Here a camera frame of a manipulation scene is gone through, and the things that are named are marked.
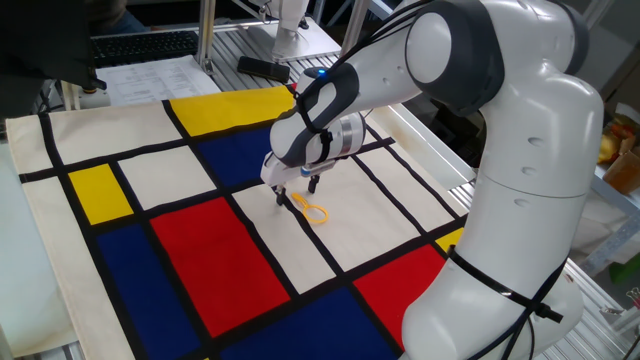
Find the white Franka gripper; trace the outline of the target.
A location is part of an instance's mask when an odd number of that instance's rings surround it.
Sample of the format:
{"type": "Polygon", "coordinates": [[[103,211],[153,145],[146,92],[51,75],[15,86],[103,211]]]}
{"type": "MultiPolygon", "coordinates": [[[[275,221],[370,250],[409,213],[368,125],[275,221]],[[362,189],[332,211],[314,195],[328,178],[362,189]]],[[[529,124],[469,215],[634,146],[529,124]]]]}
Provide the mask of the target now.
{"type": "Polygon", "coordinates": [[[308,192],[314,194],[320,180],[320,176],[318,174],[321,172],[322,168],[319,166],[289,167],[278,159],[273,152],[269,152],[262,162],[260,178],[269,187],[274,187],[273,190],[276,194],[276,204],[278,206],[282,206],[287,198],[286,188],[284,186],[287,181],[294,180],[298,177],[310,177],[308,192]]]}

